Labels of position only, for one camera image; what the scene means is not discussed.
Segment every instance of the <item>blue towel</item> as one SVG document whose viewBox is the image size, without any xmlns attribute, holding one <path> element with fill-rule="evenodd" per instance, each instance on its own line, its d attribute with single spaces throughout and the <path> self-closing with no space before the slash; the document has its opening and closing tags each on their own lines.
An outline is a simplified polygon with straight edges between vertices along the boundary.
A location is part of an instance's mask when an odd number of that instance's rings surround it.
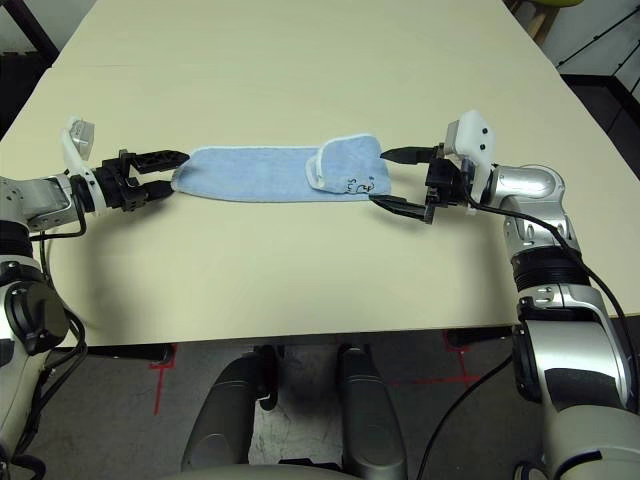
<svg viewBox="0 0 640 480">
<path fill-rule="evenodd" d="M 238 202 L 344 202 L 388 194 L 391 182 L 372 135 L 322 147 L 203 147 L 174 173 L 173 189 Z"/>
</svg>

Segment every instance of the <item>black cable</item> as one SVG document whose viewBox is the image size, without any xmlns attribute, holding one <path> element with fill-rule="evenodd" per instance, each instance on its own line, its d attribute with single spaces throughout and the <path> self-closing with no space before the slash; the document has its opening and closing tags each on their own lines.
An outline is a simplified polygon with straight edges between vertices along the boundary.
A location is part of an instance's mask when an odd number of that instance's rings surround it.
<svg viewBox="0 0 640 480">
<path fill-rule="evenodd" d="M 464 184 L 468 184 L 468 175 L 466 173 L 462 174 L 462 178 Z M 545 230 L 548 230 L 549 233 L 553 236 L 553 238 L 558 242 L 564 253 L 575 263 L 588 277 L 590 277 L 604 292 L 604 294 L 609 298 L 609 301 L 613 305 L 614 310 L 616 311 L 616 315 L 618 315 L 618 320 L 620 321 L 620 325 L 622 326 L 622 331 L 624 336 L 626 337 L 629 353 L 631 354 L 631 396 L 634 397 L 631 402 L 630 409 L 634 412 L 638 412 L 638 371 L 640 368 L 638 367 L 638 354 L 636 352 L 636 348 L 633 344 L 633 340 L 631 339 L 631 332 L 629 331 L 629 323 L 627 321 L 627 317 L 618 302 L 618 299 L 615 297 L 611 289 L 607 286 L 606 283 L 598 276 L 596 273 L 591 270 L 583 261 L 582 258 L 576 253 L 576 251 L 569 246 L 564 237 L 560 234 L 558 229 L 553 225 L 540 220 L 539 218 L 533 217 L 531 215 L 527 215 L 526 213 L 514 212 L 511 210 L 503 210 L 501 208 L 489 207 L 486 205 L 481 205 L 476 202 L 471 195 L 467 191 L 466 188 L 463 188 L 464 194 L 467 202 L 476 210 L 481 210 L 489 213 L 496 213 L 498 215 L 504 215 L 505 217 L 514 217 L 519 218 L 521 220 L 527 220 L 531 223 L 535 223 L 536 225 L 541 226 Z"/>
<path fill-rule="evenodd" d="M 75 190 L 74 190 L 74 193 L 71 194 L 72 201 L 76 197 L 77 196 L 75 195 Z M 31 237 L 32 241 L 35 241 L 35 240 L 40 241 L 40 263 L 42 266 L 42 272 L 43 272 L 45 281 L 47 282 L 47 285 L 49 285 L 49 287 L 54 291 L 55 291 L 55 285 L 53 283 L 53 277 L 51 275 L 49 262 L 47 260 L 45 241 L 52 238 L 76 237 L 86 232 L 87 226 L 84 219 L 84 211 L 82 209 L 82 206 L 80 205 L 79 201 L 78 202 L 74 201 L 74 205 L 76 207 L 76 212 L 78 214 L 78 220 L 80 221 L 79 232 L 75 232 L 71 234 L 51 234 L 51 235 L 48 235 L 43 232 L 40 235 Z M 75 313 L 73 313 L 73 311 L 66 304 L 64 304 L 64 312 L 65 312 L 65 315 L 67 316 L 67 319 L 69 320 L 69 330 L 76 337 L 77 342 L 76 342 L 76 345 L 69 352 L 62 355 L 60 358 L 48 364 L 45 364 L 33 393 L 32 401 L 31 401 L 31 411 L 29 412 L 25 429 L 15 449 L 15 455 L 17 456 L 20 456 L 22 453 L 24 453 L 24 451 L 29 447 L 29 445 L 33 441 L 33 438 L 35 437 L 38 431 L 38 426 L 40 424 L 40 416 L 44 407 L 47 405 L 47 403 L 49 403 L 51 398 L 60 389 L 60 387 L 64 384 L 64 382 L 69 378 L 69 376 L 78 368 L 80 363 L 82 363 L 82 361 L 87 355 L 88 346 L 85 339 L 86 332 L 84 329 L 84 325 L 82 325 L 82 322 L 80 321 L 80 319 L 76 316 Z M 71 361 L 74 358 L 75 360 L 73 360 L 73 363 L 71 363 L 71 365 L 67 367 L 67 369 L 62 373 L 62 375 L 60 375 L 60 377 L 57 378 L 53 382 L 53 384 L 43 393 L 43 387 L 45 383 L 50 379 L 54 369 Z"/>
<path fill-rule="evenodd" d="M 51 233 L 51 234 L 41 233 L 39 235 L 32 235 L 31 237 L 29 237 L 29 240 L 31 240 L 32 242 L 37 242 L 38 240 L 40 241 L 53 240 L 54 238 L 74 238 L 74 237 L 81 237 L 87 232 L 87 221 L 84 218 L 84 209 L 82 208 L 82 203 L 80 202 L 80 196 L 78 195 L 75 184 L 73 183 L 71 184 L 71 190 L 72 190 L 71 201 L 76 207 L 78 222 L 80 222 L 80 230 L 78 230 L 77 232 L 71 232 L 71 233 Z"/>
<path fill-rule="evenodd" d="M 42 480 L 47 473 L 47 467 L 44 465 L 44 462 L 31 455 L 15 455 L 11 459 L 11 463 L 18 467 L 31 470 L 33 472 L 31 480 Z"/>
<path fill-rule="evenodd" d="M 494 367 L 492 370 L 490 370 L 489 372 L 485 373 L 478 381 L 476 381 L 473 385 L 471 385 L 469 388 L 467 388 L 464 391 L 464 393 L 462 395 L 460 395 L 458 397 L 458 399 L 451 404 L 451 406 L 449 407 L 447 412 L 440 419 L 440 422 L 438 422 L 438 425 L 436 426 L 436 429 L 433 431 L 433 434 L 431 434 L 431 438 L 429 439 L 429 443 L 427 443 L 427 446 L 424 449 L 424 453 L 422 454 L 422 461 L 420 462 L 420 468 L 418 469 L 418 475 L 416 477 L 416 480 L 422 480 L 422 476 L 424 475 L 424 471 L 427 468 L 427 460 L 429 459 L 429 454 L 431 453 L 431 450 L 433 449 L 433 445 L 435 444 L 436 438 L 438 437 L 438 434 L 442 430 L 442 427 L 444 426 L 445 422 L 451 416 L 451 414 L 455 411 L 455 409 L 458 407 L 458 405 L 460 405 L 462 402 L 464 402 L 467 399 L 467 397 L 469 397 L 469 395 L 471 395 L 478 387 L 480 387 L 480 385 L 485 383 L 487 380 L 489 380 L 491 377 L 493 377 L 496 373 L 500 372 L 507 365 L 509 365 L 511 363 L 511 360 L 512 360 L 512 357 L 511 357 L 511 355 L 509 355 L 497 367 Z"/>
<path fill-rule="evenodd" d="M 60 389 L 62 384 L 69 378 L 69 376 L 78 368 L 80 363 L 87 356 L 88 346 L 85 342 L 85 330 L 82 322 L 78 319 L 78 317 L 71 311 L 65 308 L 65 313 L 69 317 L 69 321 L 74 328 L 71 329 L 72 333 L 77 338 L 77 353 L 75 353 L 76 359 L 74 362 L 64 371 L 62 375 L 44 392 L 42 393 L 43 387 L 47 380 L 49 380 L 53 367 L 47 366 L 40 374 L 40 378 L 38 380 L 38 384 L 33 393 L 33 400 L 31 402 L 31 411 L 29 412 L 29 417 L 27 418 L 26 426 L 20 441 L 18 442 L 18 446 L 15 449 L 15 454 L 22 454 L 33 441 L 36 433 L 38 432 L 38 426 L 40 424 L 40 414 L 44 407 L 49 403 L 49 400 L 53 397 L 53 395 Z"/>
</svg>

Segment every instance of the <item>table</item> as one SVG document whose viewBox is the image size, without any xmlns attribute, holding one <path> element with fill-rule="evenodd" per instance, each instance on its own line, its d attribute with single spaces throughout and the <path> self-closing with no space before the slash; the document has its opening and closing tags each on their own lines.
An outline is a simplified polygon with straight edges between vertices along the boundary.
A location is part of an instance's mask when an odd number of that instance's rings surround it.
<svg viewBox="0 0 640 480">
<path fill-rule="evenodd" d="M 585 260 L 640 312 L 640 185 L 499 0 L 99 0 L 0 143 L 0 175 L 62 170 L 73 114 L 96 124 L 98 165 L 119 148 L 363 131 L 383 149 L 433 145 L 471 108 L 497 132 L 499 163 L 564 176 Z M 424 166 L 390 173 L 394 194 L 424 200 Z M 52 272 L 92 345 L 508 325 L 501 225 L 463 208 L 426 226 L 370 202 L 174 194 L 89 217 L 86 236 L 51 242 Z"/>
</svg>

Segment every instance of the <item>gray floor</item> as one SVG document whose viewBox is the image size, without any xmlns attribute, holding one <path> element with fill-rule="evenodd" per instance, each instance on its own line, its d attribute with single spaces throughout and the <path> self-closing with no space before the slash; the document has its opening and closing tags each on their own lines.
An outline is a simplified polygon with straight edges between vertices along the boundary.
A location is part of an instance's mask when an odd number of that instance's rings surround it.
<svg viewBox="0 0 640 480">
<path fill-rule="evenodd" d="M 278 407 L 256 411 L 250 461 L 310 457 L 340 463 L 341 419 L 333 386 L 338 345 L 368 342 L 398 413 L 415 477 L 438 419 L 468 382 L 510 353 L 510 341 L 449 351 L 442 332 L 399 332 L 301 338 L 281 362 Z M 88 358 L 47 407 L 29 453 L 41 457 L 48 479 L 153 479 L 177 472 L 192 424 L 213 381 L 249 350 L 238 342 L 180 344 L 172 369 L 140 360 Z M 429 479 L 508 479 L 513 465 L 539 458 L 539 407 L 522 400 L 510 368 L 483 385 L 443 430 Z"/>
</svg>

